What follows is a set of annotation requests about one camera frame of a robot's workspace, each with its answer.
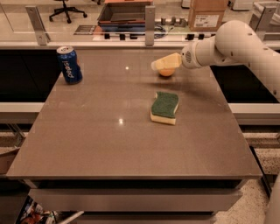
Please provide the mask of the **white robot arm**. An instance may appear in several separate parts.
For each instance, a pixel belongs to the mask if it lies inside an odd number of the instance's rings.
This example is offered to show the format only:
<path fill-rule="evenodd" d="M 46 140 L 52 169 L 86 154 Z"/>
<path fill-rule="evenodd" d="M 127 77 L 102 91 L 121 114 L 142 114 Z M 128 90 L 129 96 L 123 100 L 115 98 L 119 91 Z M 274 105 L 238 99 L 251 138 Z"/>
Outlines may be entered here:
<path fill-rule="evenodd" d="M 267 47 L 246 23 L 231 20 L 214 36 L 188 42 L 181 53 L 151 63 L 155 71 L 242 64 L 280 101 L 280 53 Z"/>

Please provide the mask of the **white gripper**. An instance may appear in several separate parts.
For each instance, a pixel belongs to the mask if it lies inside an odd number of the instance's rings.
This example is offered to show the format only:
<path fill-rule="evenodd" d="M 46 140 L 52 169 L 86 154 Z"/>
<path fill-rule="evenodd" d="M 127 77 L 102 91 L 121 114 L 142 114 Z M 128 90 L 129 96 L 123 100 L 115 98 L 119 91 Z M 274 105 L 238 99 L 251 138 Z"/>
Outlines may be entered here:
<path fill-rule="evenodd" d="M 177 52 L 157 59 L 151 63 L 151 68 L 156 70 L 180 67 L 181 64 L 188 68 L 200 68 L 208 65 L 207 47 L 203 41 L 191 41 L 182 49 L 181 54 Z"/>

